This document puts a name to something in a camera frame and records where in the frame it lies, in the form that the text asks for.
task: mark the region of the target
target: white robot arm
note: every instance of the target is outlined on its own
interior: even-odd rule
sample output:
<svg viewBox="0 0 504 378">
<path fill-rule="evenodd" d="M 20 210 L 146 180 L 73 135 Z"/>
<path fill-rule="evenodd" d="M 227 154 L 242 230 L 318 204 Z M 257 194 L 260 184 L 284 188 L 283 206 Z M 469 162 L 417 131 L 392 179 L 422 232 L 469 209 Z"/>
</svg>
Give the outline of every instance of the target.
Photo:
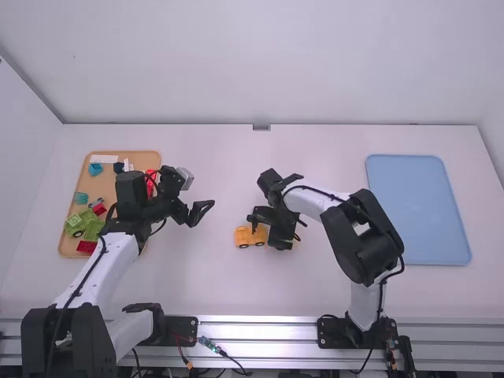
<svg viewBox="0 0 504 378">
<path fill-rule="evenodd" d="M 274 169 L 259 176 L 258 186 L 269 206 L 255 206 L 247 216 L 253 231 L 258 223 L 269 224 L 268 244 L 290 250 L 293 239 L 300 241 L 295 233 L 297 223 L 306 226 L 299 216 L 306 215 L 324 225 L 336 260 L 351 280 L 351 303 L 345 318 L 325 315 L 317 322 L 319 347 L 386 349 L 388 341 L 394 344 L 404 338 L 409 344 L 406 336 L 397 335 L 395 322 L 383 309 L 387 279 L 404 271 L 404 246 L 372 192 L 330 191 L 309 184 L 298 174 L 283 178 Z M 402 349 L 409 353 L 405 361 L 410 361 L 413 373 L 407 351 L 410 345 Z"/>
<path fill-rule="evenodd" d="M 101 313 L 146 241 L 167 218 L 194 227 L 215 203 L 195 202 L 189 211 L 178 197 L 190 187 L 191 173 L 166 165 L 159 173 L 159 184 L 140 171 L 117 175 L 117 203 L 111 206 L 86 265 L 51 306 L 30 310 L 21 323 L 24 376 L 115 376 L 116 363 L 134 346 L 159 345 L 169 337 L 157 303 L 126 306 L 123 316 L 109 324 Z M 156 187 L 156 197 L 148 198 L 146 179 Z M 151 225 L 161 221 L 152 232 Z"/>
</svg>

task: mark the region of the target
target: metal extrusion frame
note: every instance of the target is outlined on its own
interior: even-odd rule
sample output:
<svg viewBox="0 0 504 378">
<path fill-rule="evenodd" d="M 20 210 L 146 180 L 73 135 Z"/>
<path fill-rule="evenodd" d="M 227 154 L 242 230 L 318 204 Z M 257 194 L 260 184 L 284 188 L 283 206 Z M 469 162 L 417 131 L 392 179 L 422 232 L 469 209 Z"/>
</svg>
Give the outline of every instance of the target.
<svg viewBox="0 0 504 378">
<path fill-rule="evenodd" d="M 246 369 L 359 369 L 368 350 L 322 350 L 316 317 L 198 316 L 206 336 Z M 504 319 L 396 317 L 400 335 L 411 338 L 418 370 L 504 372 Z M 21 318 L 0 317 L 0 365 L 21 365 Z M 183 367 L 171 346 L 138 346 L 142 366 Z M 233 368 L 233 362 L 197 344 L 184 355 L 201 368 Z M 135 365 L 130 352 L 118 365 Z M 384 352 L 366 366 L 385 370 Z"/>
</svg>

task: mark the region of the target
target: light blue mat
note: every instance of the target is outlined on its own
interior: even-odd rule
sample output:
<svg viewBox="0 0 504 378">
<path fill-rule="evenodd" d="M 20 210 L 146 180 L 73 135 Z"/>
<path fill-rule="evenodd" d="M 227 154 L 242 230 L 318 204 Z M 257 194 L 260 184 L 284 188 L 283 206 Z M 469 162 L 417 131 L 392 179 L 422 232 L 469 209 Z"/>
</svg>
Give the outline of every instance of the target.
<svg viewBox="0 0 504 378">
<path fill-rule="evenodd" d="M 370 155 L 369 188 L 404 242 L 404 260 L 467 265 L 471 250 L 443 161 L 436 156 Z"/>
</svg>

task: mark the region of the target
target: teal block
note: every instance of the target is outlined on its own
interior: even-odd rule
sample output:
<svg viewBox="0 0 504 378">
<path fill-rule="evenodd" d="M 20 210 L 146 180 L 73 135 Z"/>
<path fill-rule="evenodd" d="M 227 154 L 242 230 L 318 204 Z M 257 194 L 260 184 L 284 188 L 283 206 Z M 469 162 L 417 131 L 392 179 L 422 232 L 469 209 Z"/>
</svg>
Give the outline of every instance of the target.
<svg viewBox="0 0 504 378">
<path fill-rule="evenodd" d="M 73 200 L 77 205 L 86 205 L 87 201 L 89 200 L 89 195 L 80 191 L 76 191 L 76 193 L 73 195 Z"/>
<path fill-rule="evenodd" d="M 103 167 L 99 163 L 91 163 L 89 164 L 89 174 L 92 175 L 93 177 L 99 175 L 100 173 L 103 172 Z"/>
</svg>

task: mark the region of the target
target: white table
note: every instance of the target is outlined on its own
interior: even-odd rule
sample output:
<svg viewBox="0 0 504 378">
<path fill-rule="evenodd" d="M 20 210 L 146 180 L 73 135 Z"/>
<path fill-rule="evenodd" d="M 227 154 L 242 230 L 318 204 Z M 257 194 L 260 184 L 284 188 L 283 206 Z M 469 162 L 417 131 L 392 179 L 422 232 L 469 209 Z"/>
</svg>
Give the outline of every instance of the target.
<svg viewBox="0 0 504 378">
<path fill-rule="evenodd" d="M 387 312 L 410 323 L 504 324 L 504 191 L 479 132 L 417 125 L 273 125 L 270 132 L 253 132 L 250 125 L 66 126 L 3 280 L 4 317 L 47 306 L 83 266 L 61 258 L 57 243 L 83 157 L 102 149 L 158 150 L 164 164 L 194 173 L 181 196 L 185 202 L 216 200 L 196 228 L 169 220 L 124 275 L 106 314 L 132 302 L 160 302 L 172 314 L 343 314 L 349 280 L 320 224 L 309 220 L 308 228 L 299 228 L 302 241 L 292 251 L 234 246 L 234 228 L 252 206 L 266 203 L 259 173 L 273 167 L 283 176 L 296 172 L 322 187 L 354 192 L 368 186 L 370 154 L 434 154 L 447 167 L 472 261 L 407 266 L 388 284 Z M 500 337 L 494 341 L 504 342 Z"/>
</svg>

